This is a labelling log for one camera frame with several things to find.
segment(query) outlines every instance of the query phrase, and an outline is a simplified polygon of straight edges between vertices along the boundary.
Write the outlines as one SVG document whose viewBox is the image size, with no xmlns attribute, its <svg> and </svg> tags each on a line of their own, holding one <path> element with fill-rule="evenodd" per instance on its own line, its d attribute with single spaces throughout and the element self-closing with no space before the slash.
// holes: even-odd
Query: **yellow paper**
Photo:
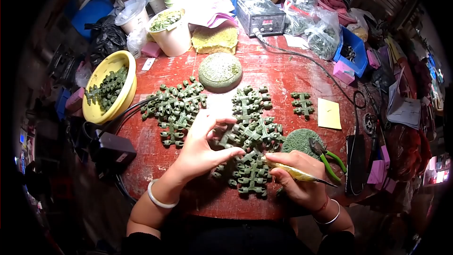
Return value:
<svg viewBox="0 0 453 255">
<path fill-rule="evenodd" d="M 338 103 L 318 98 L 318 126 L 341 129 Z"/>
</svg>

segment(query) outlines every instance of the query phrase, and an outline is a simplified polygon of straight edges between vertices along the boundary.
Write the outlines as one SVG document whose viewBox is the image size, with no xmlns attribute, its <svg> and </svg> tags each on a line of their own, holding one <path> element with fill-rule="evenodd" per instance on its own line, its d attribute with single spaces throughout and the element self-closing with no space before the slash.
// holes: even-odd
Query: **round green sponge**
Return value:
<svg viewBox="0 0 453 255">
<path fill-rule="evenodd" d="M 198 68 L 198 80 L 213 93 L 224 93 L 235 88 L 241 78 L 239 59 L 224 52 L 208 55 Z"/>
<path fill-rule="evenodd" d="M 318 141 L 321 144 L 321 146 L 324 148 L 324 143 L 316 132 L 314 132 L 313 130 L 307 129 L 307 128 L 302 128 L 302 129 L 296 129 L 286 136 L 285 142 L 283 143 L 282 148 L 281 148 L 281 152 L 289 153 L 292 150 L 297 150 L 297 151 L 306 153 L 307 155 L 314 157 L 315 159 L 320 161 L 321 159 L 319 158 L 319 156 L 317 156 L 310 149 L 310 143 L 309 143 L 310 137 L 315 139 L 316 141 Z"/>
</svg>

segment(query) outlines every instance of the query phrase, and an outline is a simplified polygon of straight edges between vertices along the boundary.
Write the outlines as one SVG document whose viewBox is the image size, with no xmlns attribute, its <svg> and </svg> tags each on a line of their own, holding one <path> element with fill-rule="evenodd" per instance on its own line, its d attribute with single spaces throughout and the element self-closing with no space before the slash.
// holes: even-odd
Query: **pliers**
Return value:
<svg viewBox="0 0 453 255">
<path fill-rule="evenodd" d="M 346 167 L 344 166 L 341 159 L 334 153 L 329 152 L 328 150 L 324 149 L 321 146 L 321 144 L 313 138 L 309 138 L 309 144 L 310 144 L 311 150 L 316 155 L 318 155 L 321 158 L 321 160 L 324 162 L 324 165 L 326 166 L 326 170 L 332 176 L 332 178 L 334 178 L 336 181 L 341 181 L 341 179 L 339 179 L 338 176 L 336 176 L 335 173 L 332 171 L 332 168 L 330 167 L 330 164 L 327 162 L 327 159 L 324 155 L 331 156 L 333 159 L 335 159 L 337 161 L 338 165 L 340 165 L 343 172 L 346 173 Z"/>
</svg>

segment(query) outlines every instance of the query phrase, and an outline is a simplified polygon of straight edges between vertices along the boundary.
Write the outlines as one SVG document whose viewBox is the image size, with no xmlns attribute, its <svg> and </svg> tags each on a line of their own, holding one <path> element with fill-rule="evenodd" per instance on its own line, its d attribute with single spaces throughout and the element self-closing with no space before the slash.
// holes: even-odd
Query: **woman's left hand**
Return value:
<svg viewBox="0 0 453 255">
<path fill-rule="evenodd" d="M 169 170 L 172 170 L 181 182 L 186 183 L 234 156 L 245 155 L 246 152 L 240 147 L 214 151 L 207 143 L 213 138 L 213 129 L 216 126 L 222 127 L 236 121 L 231 115 L 212 115 L 208 110 L 200 110 L 190 127 L 181 154 Z"/>
</svg>

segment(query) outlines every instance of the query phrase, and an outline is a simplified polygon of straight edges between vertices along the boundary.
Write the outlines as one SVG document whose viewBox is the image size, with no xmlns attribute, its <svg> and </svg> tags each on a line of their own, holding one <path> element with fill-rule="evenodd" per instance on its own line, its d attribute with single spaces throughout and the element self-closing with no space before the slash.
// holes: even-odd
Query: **hand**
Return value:
<svg viewBox="0 0 453 255">
<path fill-rule="evenodd" d="M 274 162 L 295 167 L 319 179 L 324 179 L 325 177 L 325 167 L 322 162 L 296 150 L 290 153 L 267 153 L 266 158 Z M 325 184 L 318 182 L 296 182 L 289 173 L 277 167 L 273 168 L 270 174 L 274 175 L 281 183 L 291 200 L 309 211 L 317 211 L 326 203 Z"/>
<path fill-rule="evenodd" d="M 188 182 L 234 156 L 245 155 L 246 152 L 240 147 L 214 151 L 207 143 L 214 137 L 216 126 L 225 127 L 222 124 L 234 124 L 236 121 L 231 115 L 210 115 L 209 111 L 201 110 L 190 127 L 181 154 L 170 169 Z"/>
</svg>

